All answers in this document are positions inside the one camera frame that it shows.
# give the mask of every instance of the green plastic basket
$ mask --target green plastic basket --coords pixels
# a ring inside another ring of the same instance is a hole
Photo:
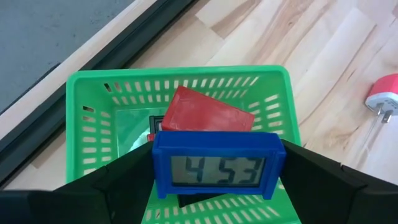
[[[289,74],[278,65],[81,71],[67,82],[67,182],[144,144],[179,85],[255,115],[253,131],[300,144]],[[222,195],[178,208],[152,189],[142,223],[299,223],[279,181],[272,200]]]

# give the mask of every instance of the digit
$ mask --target digit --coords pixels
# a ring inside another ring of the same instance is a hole
[[[254,182],[254,179],[257,176],[257,171],[260,169],[261,165],[261,158],[247,158],[249,161],[255,161],[254,163],[254,168],[252,169],[244,169],[243,172],[251,174],[250,178],[248,180],[241,180],[239,181],[240,184],[252,184]]]
[[[228,179],[222,179],[219,180],[217,183],[218,184],[232,184],[232,182],[234,181],[235,178],[235,171],[233,169],[230,168],[225,168],[225,162],[226,161],[234,161],[236,160],[236,158],[230,158],[230,157],[222,157],[220,160],[220,164],[218,165],[218,170],[220,172],[224,172],[224,173],[229,173]]]
[[[202,157],[199,160],[199,166],[197,168],[192,167],[192,160],[190,158],[188,158],[187,156],[187,160],[185,163],[185,170],[189,171],[189,172],[197,172],[197,181],[200,183],[201,179],[203,177],[203,168],[205,166],[205,158]]]

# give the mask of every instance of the blue digital clock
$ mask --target blue digital clock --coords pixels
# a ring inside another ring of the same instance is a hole
[[[161,131],[152,156],[158,198],[228,193],[271,199],[286,152],[274,133]]]

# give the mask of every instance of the blue plastic frame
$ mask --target blue plastic frame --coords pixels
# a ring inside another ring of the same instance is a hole
[[[171,156],[266,158],[258,187],[172,185]],[[286,152],[277,134],[263,132],[161,131],[152,149],[158,198],[199,193],[262,195],[271,199]]]

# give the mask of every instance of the red and white adapter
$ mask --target red and white adapter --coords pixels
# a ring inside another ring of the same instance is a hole
[[[365,101],[366,106],[376,113],[383,114],[382,123],[388,123],[391,116],[398,114],[398,73],[380,78],[372,86]]]

